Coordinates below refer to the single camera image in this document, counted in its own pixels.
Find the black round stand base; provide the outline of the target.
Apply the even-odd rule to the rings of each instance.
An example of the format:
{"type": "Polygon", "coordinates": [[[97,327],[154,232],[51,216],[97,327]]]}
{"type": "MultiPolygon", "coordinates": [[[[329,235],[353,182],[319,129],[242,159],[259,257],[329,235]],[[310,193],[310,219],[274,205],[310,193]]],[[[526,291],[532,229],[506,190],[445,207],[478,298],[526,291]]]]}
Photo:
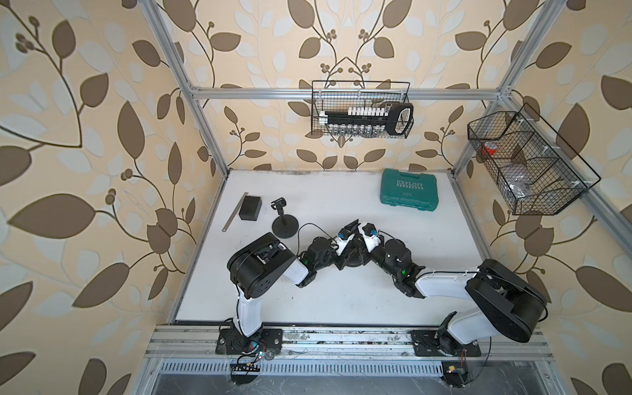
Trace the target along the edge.
{"type": "Polygon", "coordinates": [[[278,216],[272,225],[273,234],[279,239],[289,239],[299,230],[298,220],[290,214],[278,216]]]}

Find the black microphone stand pole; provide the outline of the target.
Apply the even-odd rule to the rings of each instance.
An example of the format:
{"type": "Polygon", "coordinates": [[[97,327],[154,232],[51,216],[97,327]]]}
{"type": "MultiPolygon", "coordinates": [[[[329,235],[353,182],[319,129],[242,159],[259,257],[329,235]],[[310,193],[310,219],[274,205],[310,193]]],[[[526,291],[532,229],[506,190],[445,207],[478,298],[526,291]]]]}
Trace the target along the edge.
{"type": "Polygon", "coordinates": [[[277,212],[277,218],[273,222],[273,230],[279,230],[286,226],[284,207],[286,207],[286,199],[284,199],[284,197],[280,197],[271,202],[271,209],[277,212]]]}

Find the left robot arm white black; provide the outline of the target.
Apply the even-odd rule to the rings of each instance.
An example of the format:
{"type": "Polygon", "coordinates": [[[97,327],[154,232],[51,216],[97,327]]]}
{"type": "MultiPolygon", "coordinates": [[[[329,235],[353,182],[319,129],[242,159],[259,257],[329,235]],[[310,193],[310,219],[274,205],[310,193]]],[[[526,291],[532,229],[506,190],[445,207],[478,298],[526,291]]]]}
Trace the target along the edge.
{"type": "Polygon", "coordinates": [[[238,292],[235,316],[221,331],[217,353],[254,355],[270,343],[263,333],[260,297],[282,277],[298,286],[308,286],[317,271],[342,257],[349,241],[317,237],[303,253],[294,254],[280,239],[268,232],[236,252],[228,261],[230,280],[238,292]]]}

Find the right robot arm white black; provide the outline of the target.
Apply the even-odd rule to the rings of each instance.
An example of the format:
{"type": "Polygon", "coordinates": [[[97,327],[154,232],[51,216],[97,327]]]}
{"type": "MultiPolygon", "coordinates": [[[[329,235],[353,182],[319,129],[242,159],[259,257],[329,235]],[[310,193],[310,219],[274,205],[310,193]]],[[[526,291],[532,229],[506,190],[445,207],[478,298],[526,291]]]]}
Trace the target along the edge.
{"type": "Polygon", "coordinates": [[[472,309],[449,313],[434,331],[414,332],[411,339],[424,347],[423,354],[467,355],[480,339],[497,335],[526,343],[548,315],[546,297],[494,259],[476,268],[427,272],[413,263],[411,251],[401,240],[387,240],[369,252],[407,297],[449,297],[475,304],[472,309]]]}

